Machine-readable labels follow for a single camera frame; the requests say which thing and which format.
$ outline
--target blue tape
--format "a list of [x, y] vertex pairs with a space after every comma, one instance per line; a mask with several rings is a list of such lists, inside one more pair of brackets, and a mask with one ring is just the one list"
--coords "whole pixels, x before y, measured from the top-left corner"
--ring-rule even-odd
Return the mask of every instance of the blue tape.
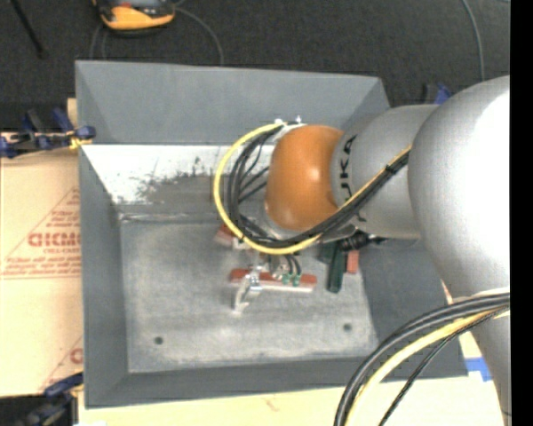
[[480, 372], [481, 379], [484, 382], [488, 382], [491, 379], [491, 374], [489, 373], [488, 365], [486, 365], [486, 360], [483, 357], [478, 357], [474, 359], [465, 359], [465, 367], [469, 373], [471, 372]]

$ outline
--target green object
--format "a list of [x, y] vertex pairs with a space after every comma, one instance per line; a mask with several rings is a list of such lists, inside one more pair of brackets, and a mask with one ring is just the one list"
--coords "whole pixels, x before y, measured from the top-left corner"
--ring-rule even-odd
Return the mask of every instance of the green object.
[[330, 273], [328, 275], [327, 289], [330, 292], [337, 294], [337, 292], [341, 290], [341, 285], [344, 280], [346, 253], [341, 250], [336, 242], [327, 246], [331, 246]]

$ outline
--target clamp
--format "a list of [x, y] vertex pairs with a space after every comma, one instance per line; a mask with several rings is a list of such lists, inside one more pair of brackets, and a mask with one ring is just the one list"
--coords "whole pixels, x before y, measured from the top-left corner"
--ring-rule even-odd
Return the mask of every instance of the clamp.
[[14, 158], [21, 154], [65, 146], [75, 148], [97, 135], [97, 131], [92, 126], [82, 126], [76, 129], [60, 107], [53, 109], [52, 116], [56, 127], [50, 130], [46, 129], [34, 109], [28, 110], [22, 119], [20, 131], [8, 138], [0, 137], [0, 158]]

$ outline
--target blue clamp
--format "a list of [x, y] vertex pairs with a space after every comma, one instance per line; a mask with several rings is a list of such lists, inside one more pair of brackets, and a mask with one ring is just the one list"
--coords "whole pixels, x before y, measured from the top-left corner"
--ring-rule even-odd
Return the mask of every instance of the blue clamp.
[[27, 414], [23, 422], [24, 426], [50, 426], [54, 424], [68, 412], [68, 405], [75, 400], [69, 391], [83, 382], [83, 373], [77, 373], [46, 388], [44, 396], [48, 402]]
[[64, 146], [74, 146], [97, 135], [92, 126], [75, 129], [68, 115], [55, 107], [52, 111], [56, 123], [54, 129], [47, 129], [34, 109], [28, 110], [22, 119], [21, 130], [10, 137], [0, 137], [0, 158], [14, 158], [21, 154], [53, 150]]

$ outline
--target yellow cable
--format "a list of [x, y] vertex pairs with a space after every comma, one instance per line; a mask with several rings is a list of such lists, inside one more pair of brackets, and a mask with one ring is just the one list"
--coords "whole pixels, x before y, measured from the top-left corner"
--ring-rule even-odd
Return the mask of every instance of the yellow cable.
[[[227, 214], [225, 208], [223, 207], [223, 202], [221, 201], [221, 194], [220, 194], [220, 188], [221, 188], [221, 177], [223, 176], [223, 172], [225, 170], [225, 167], [227, 166], [227, 163], [229, 159], [231, 159], [231, 156], [235, 153], [235, 151], [242, 145], [244, 145], [249, 140], [255, 138], [259, 134], [264, 134], [266, 132], [269, 132], [270, 130], [274, 130], [276, 128], [279, 128], [281, 126], [286, 126], [286, 122], [274, 122], [270, 124], [266, 124], [264, 126], [261, 126], [260, 128], [257, 128], [251, 132], [248, 132], [241, 138], [239, 138], [234, 144], [232, 144], [223, 158], [221, 158], [221, 161], [219, 161], [219, 165], [217, 167], [217, 171], [215, 172], [215, 178], [213, 179], [213, 200], [215, 201], [215, 206], [217, 208], [217, 211], [219, 213], [219, 216], [225, 223], [225, 225], [229, 228], [229, 230], [241, 241], [244, 241], [247, 243], [251, 248], [256, 249], [259, 252], [265, 253], [265, 254], [271, 254], [274, 256], [280, 256], [284, 254], [292, 254], [295, 252], [298, 252], [302, 249], [307, 248], [311, 244], [315, 243], [322, 237], [321, 233], [318, 233], [314, 235], [313, 237], [310, 237], [306, 240], [301, 241], [300, 243], [296, 243], [294, 245], [288, 246], [286, 248], [269, 248], [268, 246], [263, 246], [256, 241], [253, 241], [249, 238], [247, 238], [241, 229], [239, 229], [233, 221], [231, 221], [231, 218]], [[387, 166], [393, 164], [396, 162], [399, 158], [404, 156], [408, 151], [410, 150], [410, 146], [402, 150], [399, 154], [397, 154], [388, 164]], [[354, 195], [352, 195], [341, 207], [339, 207], [338, 212], [342, 210], [345, 206], [347, 206], [349, 203], [351, 203], [353, 200], [355, 200], [360, 194], [362, 194], [370, 185], [375, 181], [375, 179], [380, 176], [384, 171], [386, 170], [386, 167], [381, 169], [373, 178], [368, 181], [361, 189], [359, 189]]]
[[[355, 413], [360, 411], [360, 405], [362, 401], [367, 398], [367, 393], [369, 393], [375, 386], [377, 386], [391, 371], [398, 367], [405, 359], [414, 355], [418, 351], [423, 350], [427, 345], [436, 343], [441, 339], [452, 335], [458, 330], [462, 329], [475, 322], [477, 319], [481, 319], [484, 316], [491, 314], [496, 309], [489, 310], [486, 312], [480, 312], [474, 314], [470, 317], [464, 317], [462, 319], [454, 320], [453, 322], [445, 325], [444, 327], [438, 328], [428, 335], [417, 339], [417, 341], [410, 343], [409, 345], [403, 347], [398, 352], [396, 352], [390, 359], [388, 359], [379, 369], [373, 374], [370, 379], [361, 386], [355, 395], [354, 402], [351, 406], [349, 415], [347, 416], [346, 426], [349, 424], [354, 424]], [[497, 315], [494, 319], [502, 317], [503, 314]]]

